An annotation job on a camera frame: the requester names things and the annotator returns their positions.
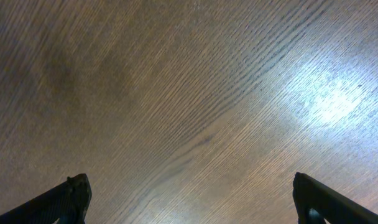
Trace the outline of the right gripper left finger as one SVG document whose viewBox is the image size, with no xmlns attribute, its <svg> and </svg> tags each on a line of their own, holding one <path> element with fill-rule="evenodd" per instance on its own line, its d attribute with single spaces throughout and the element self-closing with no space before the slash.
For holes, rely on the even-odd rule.
<svg viewBox="0 0 378 224">
<path fill-rule="evenodd" d="M 64 183 L 0 215 L 0 224 L 84 224 L 91 196 L 86 174 L 68 177 Z"/>
</svg>

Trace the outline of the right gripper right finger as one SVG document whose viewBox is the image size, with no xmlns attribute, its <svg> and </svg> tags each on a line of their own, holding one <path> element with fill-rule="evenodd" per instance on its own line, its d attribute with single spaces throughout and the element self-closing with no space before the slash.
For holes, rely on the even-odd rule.
<svg viewBox="0 0 378 224">
<path fill-rule="evenodd" d="M 378 214 L 304 173 L 295 174 L 293 200 L 299 224 L 378 224 Z"/>
</svg>

